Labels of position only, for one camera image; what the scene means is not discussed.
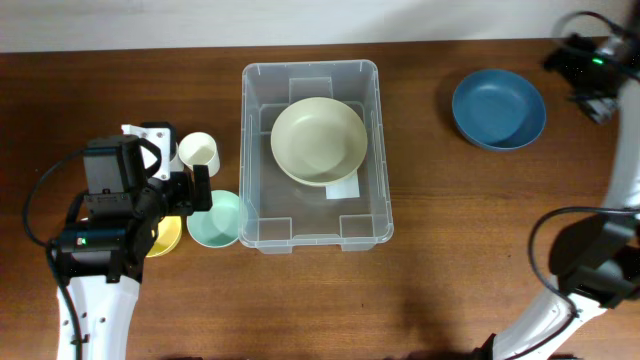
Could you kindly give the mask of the mint green small bowl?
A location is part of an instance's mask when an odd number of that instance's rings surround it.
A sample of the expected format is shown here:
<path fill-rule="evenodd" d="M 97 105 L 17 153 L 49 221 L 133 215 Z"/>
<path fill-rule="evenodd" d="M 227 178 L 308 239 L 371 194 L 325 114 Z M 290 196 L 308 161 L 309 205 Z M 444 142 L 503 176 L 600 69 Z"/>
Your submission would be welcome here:
<path fill-rule="evenodd" d="M 189 216 L 187 229 L 192 239 L 200 245 L 224 248 L 239 239 L 240 200 L 235 193 L 225 190 L 214 190 L 211 197 L 211 209 Z"/>

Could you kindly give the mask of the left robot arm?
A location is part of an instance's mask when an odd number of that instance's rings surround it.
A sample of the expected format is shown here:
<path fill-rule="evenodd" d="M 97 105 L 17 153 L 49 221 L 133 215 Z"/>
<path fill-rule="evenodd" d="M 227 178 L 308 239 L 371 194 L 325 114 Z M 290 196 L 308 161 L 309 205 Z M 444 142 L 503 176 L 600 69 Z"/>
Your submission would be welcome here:
<path fill-rule="evenodd" d="M 135 135 L 90 141 L 83 150 L 88 183 L 46 248 L 57 282 L 60 359 L 123 359 L 139 297 L 144 260 L 167 216 L 212 207 L 209 169 L 155 178 L 161 164 L 141 150 L 160 148 Z"/>

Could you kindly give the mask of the grey cup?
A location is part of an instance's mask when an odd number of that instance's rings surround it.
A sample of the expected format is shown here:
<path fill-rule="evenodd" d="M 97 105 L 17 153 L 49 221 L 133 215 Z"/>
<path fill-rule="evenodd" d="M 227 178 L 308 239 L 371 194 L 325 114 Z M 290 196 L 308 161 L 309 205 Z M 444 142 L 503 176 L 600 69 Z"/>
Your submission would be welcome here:
<path fill-rule="evenodd" d="M 184 170 L 184 164 L 179 157 L 178 148 L 178 143 L 175 143 L 171 150 L 171 160 L 169 163 L 171 172 L 182 172 Z"/>

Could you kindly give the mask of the clear plastic storage container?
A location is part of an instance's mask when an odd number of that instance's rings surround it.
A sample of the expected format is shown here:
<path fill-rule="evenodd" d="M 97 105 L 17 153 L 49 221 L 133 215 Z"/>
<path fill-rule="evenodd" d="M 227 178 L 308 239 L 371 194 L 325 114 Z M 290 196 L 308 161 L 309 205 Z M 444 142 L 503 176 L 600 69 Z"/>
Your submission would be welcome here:
<path fill-rule="evenodd" d="M 366 251 L 394 233 L 379 71 L 370 60 L 253 63 L 242 74 L 240 242 Z"/>

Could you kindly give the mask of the yellow small bowl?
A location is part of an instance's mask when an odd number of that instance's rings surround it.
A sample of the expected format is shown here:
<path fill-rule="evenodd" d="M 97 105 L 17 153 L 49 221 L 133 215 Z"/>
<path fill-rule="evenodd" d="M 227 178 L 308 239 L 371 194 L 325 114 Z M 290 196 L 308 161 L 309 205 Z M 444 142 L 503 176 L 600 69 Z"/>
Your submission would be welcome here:
<path fill-rule="evenodd" d="M 182 218 L 167 216 L 158 224 L 158 237 L 147 258 L 159 257 L 171 252 L 182 237 Z"/>

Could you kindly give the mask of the cream cup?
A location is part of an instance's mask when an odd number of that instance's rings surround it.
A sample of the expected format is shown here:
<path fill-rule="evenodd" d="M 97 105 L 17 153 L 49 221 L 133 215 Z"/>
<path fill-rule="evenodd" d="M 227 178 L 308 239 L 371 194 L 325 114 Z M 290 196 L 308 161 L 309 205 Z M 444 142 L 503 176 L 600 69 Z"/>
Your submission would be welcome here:
<path fill-rule="evenodd" d="M 220 169 L 220 157 L 215 139 L 204 132 L 194 132 L 185 136 L 178 146 L 180 160 L 192 170 L 195 165 L 208 168 L 209 176 L 215 176 Z"/>

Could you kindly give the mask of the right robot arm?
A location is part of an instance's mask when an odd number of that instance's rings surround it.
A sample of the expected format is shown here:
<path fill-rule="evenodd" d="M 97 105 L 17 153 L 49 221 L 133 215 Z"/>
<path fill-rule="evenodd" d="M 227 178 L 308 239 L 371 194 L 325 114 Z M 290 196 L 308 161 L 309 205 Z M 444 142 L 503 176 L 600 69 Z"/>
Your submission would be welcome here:
<path fill-rule="evenodd" d="M 578 12 L 553 27 L 556 50 L 544 62 L 572 87 L 570 101 L 596 123 L 619 116 L 614 166 L 599 207 L 570 206 L 542 215 L 527 240 L 540 293 L 509 328 L 473 350 L 474 359 L 549 359 L 590 320 L 639 297 L 639 4 L 596 44 L 561 36 Z"/>

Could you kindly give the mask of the dark blue bowl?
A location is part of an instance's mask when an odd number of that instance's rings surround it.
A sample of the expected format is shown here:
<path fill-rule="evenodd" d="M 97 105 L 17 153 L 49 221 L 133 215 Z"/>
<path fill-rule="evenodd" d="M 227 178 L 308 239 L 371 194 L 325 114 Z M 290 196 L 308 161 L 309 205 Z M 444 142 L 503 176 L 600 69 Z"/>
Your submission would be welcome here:
<path fill-rule="evenodd" d="M 547 112 L 537 88 L 507 70 L 485 69 L 465 77 L 451 100 L 457 130 L 473 145 L 507 152 L 535 142 Z"/>

